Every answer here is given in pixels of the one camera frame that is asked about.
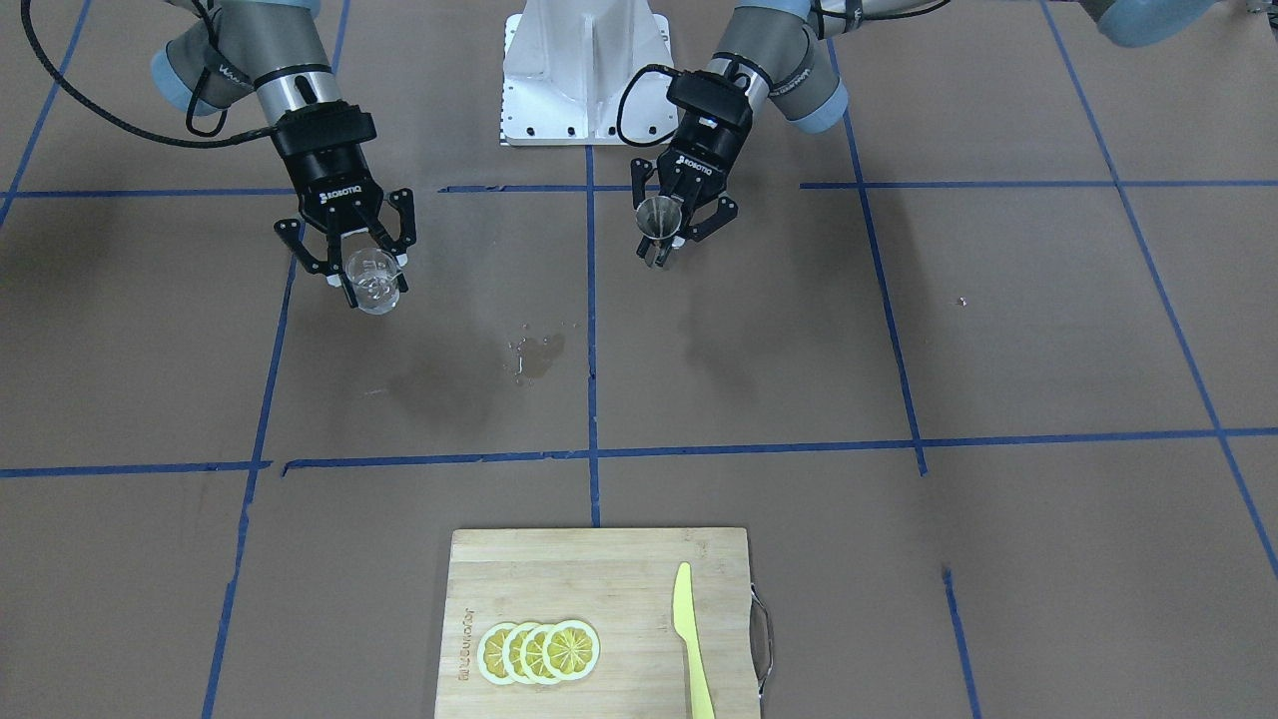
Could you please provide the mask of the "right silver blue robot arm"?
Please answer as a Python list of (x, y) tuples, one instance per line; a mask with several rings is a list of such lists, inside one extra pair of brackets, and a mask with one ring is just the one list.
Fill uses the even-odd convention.
[(320, 40), (316, 1), (188, 1), (197, 17), (150, 63), (155, 86), (192, 117), (259, 100), (268, 135), (296, 192), (293, 217), (275, 223), (308, 275), (349, 307), (386, 314), (406, 290), (401, 266), (415, 241), (412, 190), (383, 192), (363, 153), (377, 132), (343, 100)]

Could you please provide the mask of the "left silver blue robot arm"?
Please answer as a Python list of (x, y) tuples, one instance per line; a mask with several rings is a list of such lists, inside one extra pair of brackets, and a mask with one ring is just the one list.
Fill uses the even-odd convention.
[(645, 77), (668, 80), (665, 97), (677, 110), (677, 126), (654, 140), (657, 160), (630, 165), (636, 255), (662, 268), (686, 243), (707, 240), (737, 217), (728, 178), (766, 105), (808, 135), (840, 123), (849, 87), (823, 41), (939, 9), (939, 1), (739, 1), (705, 66), (638, 69), (633, 86)]

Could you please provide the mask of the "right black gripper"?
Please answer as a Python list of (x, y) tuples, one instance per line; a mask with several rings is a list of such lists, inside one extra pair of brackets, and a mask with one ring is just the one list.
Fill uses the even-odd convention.
[[(383, 190), (371, 178), (360, 149), (374, 137), (373, 119), (362, 109), (288, 111), (275, 123), (271, 137), (305, 220), (279, 220), (276, 238), (308, 275), (322, 275), (328, 286), (343, 290), (351, 309), (357, 309), (357, 292), (343, 264), (341, 236), (368, 231), (371, 218), (380, 215)], [(409, 250), (418, 241), (414, 193), (410, 188), (389, 192), (386, 203), (397, 216), (397, 236), (389, 253), (399, 266), (406, 266)], [(307, 223), (323, 232), (322, 258), (307, 250)]]

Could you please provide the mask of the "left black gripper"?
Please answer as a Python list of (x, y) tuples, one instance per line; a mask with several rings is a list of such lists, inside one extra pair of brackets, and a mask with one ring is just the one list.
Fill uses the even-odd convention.
[[(657, 195), (645, 190), (645, 183), (656, 172), (654, 165), (647, 160), (631, 161), (631, 202), (642, 234), (636, 255), (647, 266), (665, 268), (672, 252), (672, 199), (680, 202), (679, 246), (707, 240), (737, 217), (736, 202), (717, 197), (726, 190), (728, 172), (744, 143), (745, 132), (737, 126), (717, 120), (681, 120), (667, 149), (659, 155)], [(697, 209), (711, 201), (712, 213), (707, 218), (694, 218)]]

